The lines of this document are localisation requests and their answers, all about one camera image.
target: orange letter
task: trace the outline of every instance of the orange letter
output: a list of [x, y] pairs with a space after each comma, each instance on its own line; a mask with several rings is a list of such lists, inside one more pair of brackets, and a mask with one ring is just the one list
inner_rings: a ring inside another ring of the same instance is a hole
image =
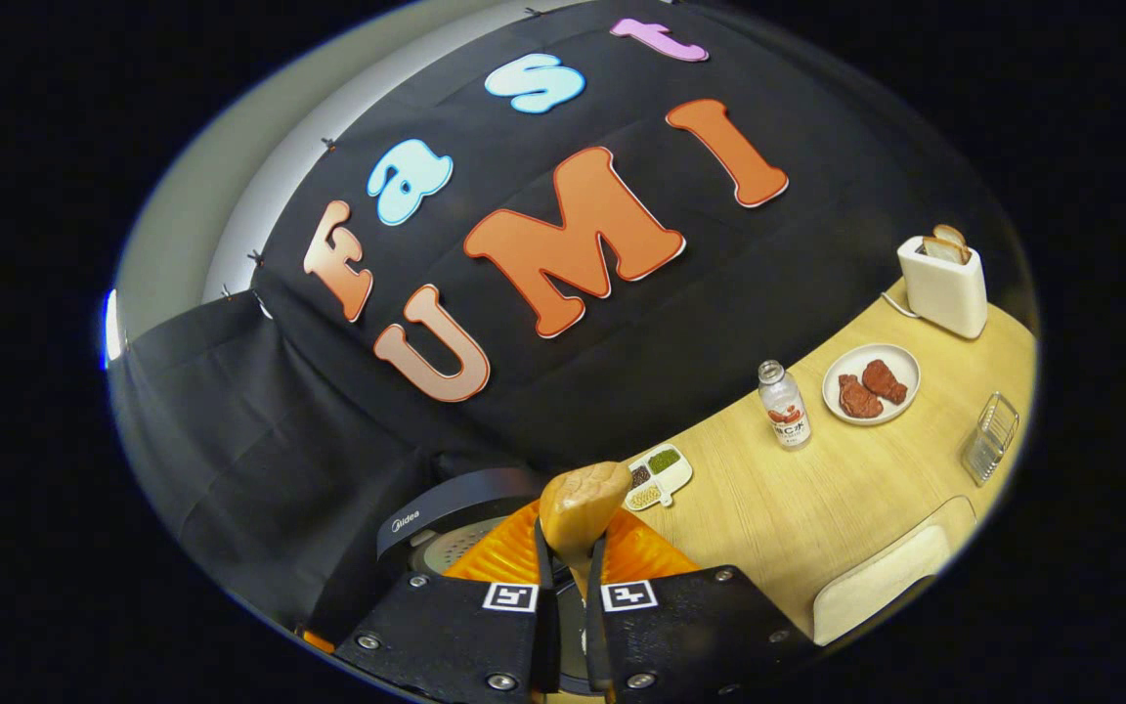
[[472, 336], [455, 322], [455, 318], [452, 318], [445, 308], [439, 306], [437, 297], [437, 286], [422, 285], [406, 300], [403, 315], [412, 323], [423, 323], [446, 344], [446, 347], [450, 348], [452, 353], [455, 353], [459, 358], [459, 374], [452, 377], [438, 374], [432, 365], [419, 356], [419, 351], [406, 344], [406, 332], [401, 324], [388, 326], [381, 337], [376, 338], [372, 351], [376, 357], [387, 360], [427, 395], [455, 404], [457, 401], [473, 398], [484, 387], [489, 381], [489, 358], [484, 356], [477, 340], [472, 339]]
[[468, 257], [492, 260], [537, 312], [537, 335], [551, 338], [584, 315], [584, 302], [564, 297], [545, 275], [606, 298], [611, 278], [599, 238], [614, 249], [622, 279], [638, 280], [685, 252], [685, 238], [658, 224], [611, 166], [611, 152], [593, 146], [554, 169], [563, 226], [515, 211], [489, 213], [463, 244]]
[[[356, 271], [347, 266], [347, 260], [357, 262], [363, 258], [363, 247], [348, 229], [334, 228], [350, 217], [350, 206], [341, 200], [332, 200], [324, 208], [321, 226], [315, 229], [312, 244], [303, 257], [303, 270], [321, 277], [324, 285], [341, 302], [341, 312], [349, 322], [357, 321], [372, 294], [372, 271]], [[332, 246], [328, 244], [332, 234]]]
[[780, 169], [769, 166], [754, 145], [729, 121], [729, 108], [718, 100], [703, 99], [676, 106], [667, 115], [667, 124], [688, 130], [694, 137], [729, 169], [738, 185], [733, 195], [747, 208], [767, 204], [785, 193], [789, 179]]

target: white toaster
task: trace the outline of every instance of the white toaster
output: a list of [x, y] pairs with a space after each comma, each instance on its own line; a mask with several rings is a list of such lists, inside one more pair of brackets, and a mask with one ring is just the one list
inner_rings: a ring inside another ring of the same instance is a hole
[[989, 321], [989, 293], [980, 253], [967, 249], [966, 264], [947, 262], [923, 253], [923, 238], [912, 237], [897, 248], [906, 301], [915, 315], [968, 339], [980, 337]]

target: bottle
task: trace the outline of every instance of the bottle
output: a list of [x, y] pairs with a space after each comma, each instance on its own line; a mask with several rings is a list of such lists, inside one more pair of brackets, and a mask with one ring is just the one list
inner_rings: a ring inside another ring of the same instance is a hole
[[776, 439], [786, 449], [799, 449], [811, 439], [811, 421], [794, 375], [776, 359], [759, 365], [759, 400], [772, 420]]

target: steak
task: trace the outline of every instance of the steak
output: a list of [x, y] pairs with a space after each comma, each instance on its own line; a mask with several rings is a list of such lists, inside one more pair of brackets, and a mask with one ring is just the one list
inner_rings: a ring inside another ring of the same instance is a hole
[[841, 410], [851, 419], [874, 419], [885, 409], [875, 393], [867, 391], [854, 374], [841, 374]]
[[894, 404], [906, 401], [906, 384], [897, 383], [883, 359], [873, 359], [863, 371], [863, 385], [876, 396], [888, 398]]

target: midea logo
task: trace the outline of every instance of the midea logo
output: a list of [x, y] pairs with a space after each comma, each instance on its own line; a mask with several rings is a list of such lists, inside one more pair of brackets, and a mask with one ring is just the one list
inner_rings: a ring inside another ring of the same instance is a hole
[[411, 522], [414, 522], [415, 518], [419, 518], [419, 511], [415, 511], [414, 514], [411, 514], [410, 516], [403, 516], [401, 518], [394, 518], [394, 525], [393, 525], [392, 529], [390, 529], [390, 532], [397, 532], [397, 529], [401, 529], [401, 527], [403, 527], [404, 525], [410, 524]]

